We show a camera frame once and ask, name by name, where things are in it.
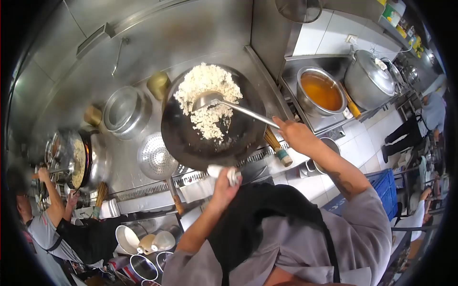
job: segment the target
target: tattoo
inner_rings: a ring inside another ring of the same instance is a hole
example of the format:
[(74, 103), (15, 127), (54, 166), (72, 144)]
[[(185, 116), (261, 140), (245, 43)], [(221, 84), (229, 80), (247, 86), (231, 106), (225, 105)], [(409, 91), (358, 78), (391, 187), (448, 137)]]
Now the tattoo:
[(349, 190), (353, 189), (353, 185), (350, 182), (346, 182), (346, 181), (342, 182), (342, 180), (340, 179), (339, 172), (330, 172), (328, 173), (328, 175), (331, 178), (331, 180), (334, 182), (334, 184), (336, 185), (337, 189), (339, 189), (341, 193), (344, 193), (347, 195), (351, 194)]

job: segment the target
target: sauce in bowl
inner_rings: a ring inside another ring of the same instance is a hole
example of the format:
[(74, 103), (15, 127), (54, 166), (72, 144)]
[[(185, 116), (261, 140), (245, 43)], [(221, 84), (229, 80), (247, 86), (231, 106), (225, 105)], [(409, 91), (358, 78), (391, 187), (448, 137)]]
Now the sauce in bowl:
[(300, 84), (308, 97), (319, 106), (332, 111), (342, 107), (339, 90), (328, 78), (306, 72), (300, 77)]

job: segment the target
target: blue crate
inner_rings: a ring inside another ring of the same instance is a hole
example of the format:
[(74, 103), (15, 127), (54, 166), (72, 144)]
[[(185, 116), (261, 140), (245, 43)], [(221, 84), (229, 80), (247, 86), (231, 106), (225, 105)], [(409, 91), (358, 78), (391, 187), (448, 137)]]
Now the blue crate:
[[(366, 178), (374, 187), (378, 196), (382, 200), (383, 209), (391, 221), (398, 211), (398, 199), (396, 197), (396, 184), (392, 169), (366, 174)], [(341, 194), (323, 206), (323, 209), (333, 214), (342, 216), (342, 205), (347, 200)]]

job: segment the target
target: cook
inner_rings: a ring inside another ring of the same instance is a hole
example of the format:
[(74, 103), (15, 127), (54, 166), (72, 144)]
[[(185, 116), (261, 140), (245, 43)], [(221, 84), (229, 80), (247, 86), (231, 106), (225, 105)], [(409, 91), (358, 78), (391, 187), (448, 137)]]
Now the cook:
[(38, 175), (46, 185), (51, 205), (41, 215), (34, 217), (21, 173), (14, 169), (8, 170), (8, 184), (16, 192), (17, 210), (27, 232), (41, 248), (54, 256), (95, 268), (102, 267), (104, 262), (113, 257), (118, 245), (115, 230), (126, 217), (103, 222), (91, 220), (92, 223), (86, 227), (75, 226), (70, 221), (78, 195), (75, 195), (74, 190), (71, 191), (67, 205), (64, 206), (49, 178), (48, 170), (41, 168)]
[(274, 117), (289, 146), (328, 171), (348, 200), (342, 217), (287, 185), (230, 187), (224, 169), (210, 203), (167, 260), (164, 286), (376, 285), (391, 254), (390, 222), (351, 163), (304, 125)]
[[(423, 108), (417, 109), (414, 115), (385, 138), (387, 145), (382, 146), (385, 163), (388, 163), (389, 156), (420, 144), (430, 133), (434, 135), (434, 141), (439, 141), (439, 134), (444, 131), (445, 101), (442, 96), (447, 88), (446, 84), (444, 81), (440, 90), (424, 96)], [(388, 145), (404, 135), (407, 136)]]
[[(420, 201), (418, 202), (417, 209), (415, 213), (411, 216), (401, 219), (400, 216), (394, 217), (390, 224), (392, 227), (421, 227), (421, 226), (431, 226), (434, 217), (428, 214), (431, 200), (425, 203), (428, 196), (431, 194), (431, 188), (427, 188), (420, 196)], [(397, 232), (393, 231), (393, 248), (391, 252), (394, 252), (396, 248), (398, 248), (399, 244), (401, 243), (402, 238), (406, 232)], [(410, 241), (417, 240), (421, 236), (421, 231), (412, 232), (412, 236), (410, 237)]]

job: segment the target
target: pot lid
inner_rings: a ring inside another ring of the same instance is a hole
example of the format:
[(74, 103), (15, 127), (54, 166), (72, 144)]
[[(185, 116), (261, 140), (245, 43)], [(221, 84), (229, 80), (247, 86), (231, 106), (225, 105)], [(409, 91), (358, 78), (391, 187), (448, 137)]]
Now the pot lid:
[(394, 94), (394, 81), (388, 69), (382, 70), (375, 62), (376, 57), (366, 50), (357, 50), (355, 55), (357, 62), (375, 85), (384, 93), (392, 96)]

